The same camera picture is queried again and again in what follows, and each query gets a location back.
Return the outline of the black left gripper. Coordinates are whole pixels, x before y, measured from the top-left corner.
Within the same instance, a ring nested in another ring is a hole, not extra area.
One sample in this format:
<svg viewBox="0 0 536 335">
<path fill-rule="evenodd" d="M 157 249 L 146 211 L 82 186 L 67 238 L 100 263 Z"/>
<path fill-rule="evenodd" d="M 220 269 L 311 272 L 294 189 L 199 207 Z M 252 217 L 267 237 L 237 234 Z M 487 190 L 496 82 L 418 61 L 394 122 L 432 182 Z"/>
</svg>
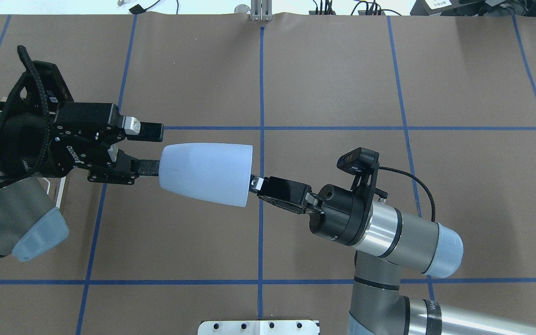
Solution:
<svg viewBox="0 0 536 335">
<path fill-rule="evenodd" d="M 2 176 L 19 178 L 33 169 L 38 176 L 61 178 L 81 168 L 89 182 L 118 185 L 159 176 L 160 160 L 136 159 L 115 144 L 125 138 L 162 142 L 162 123 L 122 116 L 113 103 L 49 103 L 43 84 L 36 89 L 37 95 L 27 93 L 19 78 L 0 101 Z"/>
</svg>

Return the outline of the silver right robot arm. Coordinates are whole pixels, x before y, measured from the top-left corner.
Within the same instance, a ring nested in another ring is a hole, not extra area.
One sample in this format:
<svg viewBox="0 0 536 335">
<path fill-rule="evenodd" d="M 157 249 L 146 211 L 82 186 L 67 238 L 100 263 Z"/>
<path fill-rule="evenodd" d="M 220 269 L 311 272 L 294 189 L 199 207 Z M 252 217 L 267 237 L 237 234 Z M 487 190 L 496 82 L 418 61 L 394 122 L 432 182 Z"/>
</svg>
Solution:
<svg viewBox="0 0 536 335">
<path fill-rule="evenodd" d="M 406 271 L 423 284 L 453 275 L 463 241 L 440 223 L 408 214 L 385 202 L 376 170 L 355 173 L 350 189 L 310 185 L 277 177 L 251 176 L 249 189 L 268 204 L 309 217 L 311 233 L 355 251 L 348 310 L 349 335 L 536 335 L 536 324 L 402 292 Z"/>
</svg>

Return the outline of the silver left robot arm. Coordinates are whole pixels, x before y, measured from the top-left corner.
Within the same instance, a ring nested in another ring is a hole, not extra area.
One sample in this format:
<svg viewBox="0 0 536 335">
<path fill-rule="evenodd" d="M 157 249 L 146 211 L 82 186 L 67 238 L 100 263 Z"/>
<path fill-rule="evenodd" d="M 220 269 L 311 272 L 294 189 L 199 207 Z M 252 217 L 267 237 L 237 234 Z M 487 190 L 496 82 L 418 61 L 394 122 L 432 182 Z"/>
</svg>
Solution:
<svg viewBox="0 0 536 335">
<path fill-rule="evenodd" d="M 68 237 L 43 178 L 83 169 L 92 183 L 133 185 L 159 174 L 159 161 L 132 157 L 117 144 L 162 142 L 161 123 L 123 116 L 113 103 L 75 102 L 53 63 L 24 67 L 0 101 L 0 260 L 32 260 Z"/>
</svg>

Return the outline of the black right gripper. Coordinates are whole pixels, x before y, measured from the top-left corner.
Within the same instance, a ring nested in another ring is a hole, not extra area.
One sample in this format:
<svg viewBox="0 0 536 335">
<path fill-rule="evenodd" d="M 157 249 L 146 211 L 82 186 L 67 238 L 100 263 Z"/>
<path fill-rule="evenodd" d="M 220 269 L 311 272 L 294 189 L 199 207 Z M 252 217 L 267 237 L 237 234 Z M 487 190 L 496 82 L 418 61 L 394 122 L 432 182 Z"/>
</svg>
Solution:
<svg viewBox="0 0 536 335">
<path fill-rule="evenodd" d="M 311 233 L 345 246 L 357 244 L 366 231 L 374 199 L 374 190 L 364 185 L 349 190 L 327 184 L 315 194 L 310 185 L 255 174 L 250 176 L 249 192 L 277 208 L 308 214 Z"/>
</svg>

